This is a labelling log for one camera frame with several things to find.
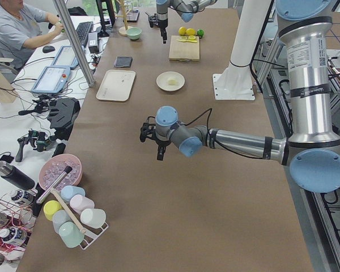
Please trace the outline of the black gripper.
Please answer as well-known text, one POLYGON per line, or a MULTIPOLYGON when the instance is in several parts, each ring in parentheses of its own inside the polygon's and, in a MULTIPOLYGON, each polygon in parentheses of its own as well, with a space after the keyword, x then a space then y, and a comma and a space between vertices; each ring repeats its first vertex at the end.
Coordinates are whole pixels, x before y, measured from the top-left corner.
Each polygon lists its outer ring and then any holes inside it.
POLYGON ((165 20, 157 20, 158 27, 160 28, 160 34, 163 40, 163 43, 167 43, 167 31, 166 28, 168 27, 168 19, 165 20))
POLYGON ((163 160, 164 154, 166 151, 166 147, 170 145, 170 141, 163 141, 160 139, 155 140, 156 144, 158 145, 158 151, 157 151, 157 160, 163 160))

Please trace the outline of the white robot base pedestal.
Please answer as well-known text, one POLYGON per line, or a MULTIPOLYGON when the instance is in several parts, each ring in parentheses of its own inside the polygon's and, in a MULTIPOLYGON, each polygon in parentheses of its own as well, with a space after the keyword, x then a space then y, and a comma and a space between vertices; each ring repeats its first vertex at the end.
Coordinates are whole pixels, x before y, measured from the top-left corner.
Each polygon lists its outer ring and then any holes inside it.
POLYGON ((272 0, 244 2, 228 67, 214 74, 216 100, 254 100, 251 62, 263 26, 273 6, 272 0))

